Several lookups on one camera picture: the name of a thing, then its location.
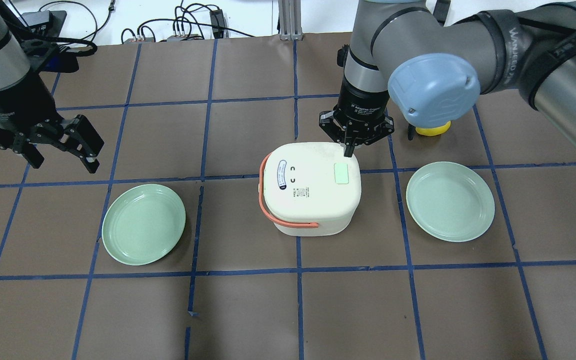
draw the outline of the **round plate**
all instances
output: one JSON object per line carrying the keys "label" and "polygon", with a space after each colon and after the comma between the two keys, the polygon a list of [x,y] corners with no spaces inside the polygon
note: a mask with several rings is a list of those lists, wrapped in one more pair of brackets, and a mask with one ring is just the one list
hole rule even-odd
{"label": "round plate", "polygon": [[467,242],[488,230],[495,217],[489,186],[475,171],[454,162],[433,162],[407,185],[412,219],[426,233],[447,242]]}
{"label": "round plate", "polygon": [[115,260],[144,265],[174,248],[186,225],[186,208],[169,187],[145,184],[117,198],[103,217],[103,246]]}

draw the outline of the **blue and white sticker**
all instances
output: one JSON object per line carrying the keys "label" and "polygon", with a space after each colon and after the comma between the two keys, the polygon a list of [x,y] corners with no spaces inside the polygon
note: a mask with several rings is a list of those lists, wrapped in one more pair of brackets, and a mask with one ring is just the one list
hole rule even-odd
{"label": "blue and white sticker", "polygon": [[281,160],[277,166],[277,184],[282,191],[286,189],[286,164],[288,164],[286,160]]}

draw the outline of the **qr code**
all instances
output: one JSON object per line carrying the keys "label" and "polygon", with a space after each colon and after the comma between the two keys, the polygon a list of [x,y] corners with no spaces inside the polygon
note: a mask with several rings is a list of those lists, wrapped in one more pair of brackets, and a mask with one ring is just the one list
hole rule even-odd
{"label": "qr code", "polygon": [[309,187],[297,187],[292,189],[293,198],[310,198],[310,188]]}

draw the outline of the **white wall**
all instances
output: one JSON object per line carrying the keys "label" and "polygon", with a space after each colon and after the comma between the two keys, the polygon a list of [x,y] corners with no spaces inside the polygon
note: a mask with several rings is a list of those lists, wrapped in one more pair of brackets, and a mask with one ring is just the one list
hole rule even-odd
{"label": "white wall", "polygon": [[[21,12],[37,11],[49,0],[13,0]],[[87,5],[96,15],[99,25],[105,20],[109,0],[78,0]],[[185,0],[185,4],[196,0]],[[426,5],[434,9],[437,0],[427,0]],[[481,10],[511,9],[528,10],[557,0],[452,0],[450,13],[446,19],[450,25]],[[279,7],[277,0],[210,0],[206,3],[219,5],[226,14],[229,27],[255,36],[277,33]],[[350,32],[355,21],[358,0],[301,0],[302,29],[306,33]],[[178,0],[116,0],[116,11],[110,21],[95,39],[99,45],[119,44],[124,28],[135,28],[142,22],[154,18],[173,18]],[[66,10],[68,18],[62,36],[83,37],[94,29],[90,14],[74,4],[57,4],[51,10]],[[210,23],[208,11],[195,13],[200,23]],[[150,24],[157,40],[172,35],[170,22]],[[206,37],[211,34],[205,28]]]}

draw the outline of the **white lunch box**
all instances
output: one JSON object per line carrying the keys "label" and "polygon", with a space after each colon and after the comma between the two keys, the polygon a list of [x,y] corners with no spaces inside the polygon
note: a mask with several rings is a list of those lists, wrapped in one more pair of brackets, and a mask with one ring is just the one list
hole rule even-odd
{"label": "white lunch box", "polygon": [[259,169],[259,206],[277,229],[292,237],[344,230],[361,194],[357,158],[344,157],[337,143],[283,145],[268,154]]}

